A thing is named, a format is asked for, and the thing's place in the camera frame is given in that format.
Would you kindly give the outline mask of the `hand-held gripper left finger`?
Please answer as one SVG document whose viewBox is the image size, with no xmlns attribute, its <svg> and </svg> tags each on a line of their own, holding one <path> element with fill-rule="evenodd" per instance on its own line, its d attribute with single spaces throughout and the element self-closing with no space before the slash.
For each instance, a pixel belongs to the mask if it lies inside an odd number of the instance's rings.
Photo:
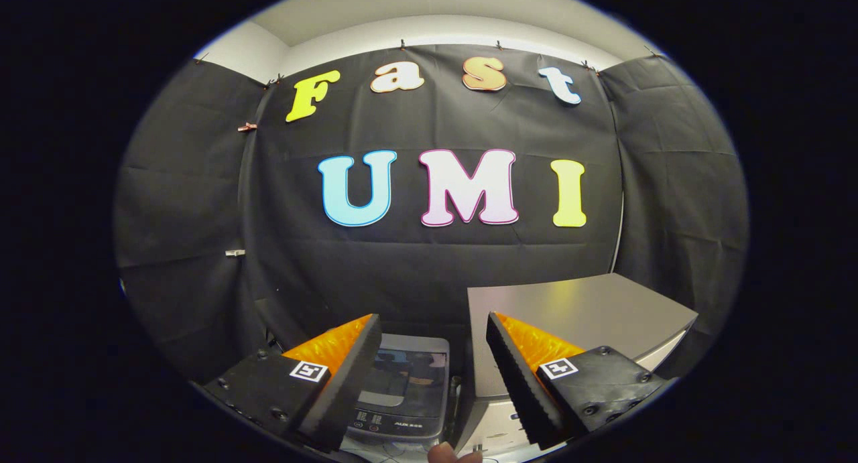
<svg viewBox="0 0 858 463">
<path fill-rule="evenodd" d="M 365 314 L 287 351 L 259 349 L 202 386 L 202 395 L 267 438 L 339 450 L 382 341 Z"/>
</svg>

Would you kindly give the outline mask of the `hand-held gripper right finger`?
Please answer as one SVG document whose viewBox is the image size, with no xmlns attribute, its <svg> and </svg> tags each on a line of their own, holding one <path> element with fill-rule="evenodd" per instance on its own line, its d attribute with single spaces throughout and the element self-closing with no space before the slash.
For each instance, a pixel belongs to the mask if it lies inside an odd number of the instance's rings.
<svg viewBox="0 0 858 463">
<path fill-rule="evenodd" d="M 499 312 L 488 314 L 485 341 L 541 450 L 608 432 L 673 387 L 609 345 L 583 350 Z"/>
</svg>

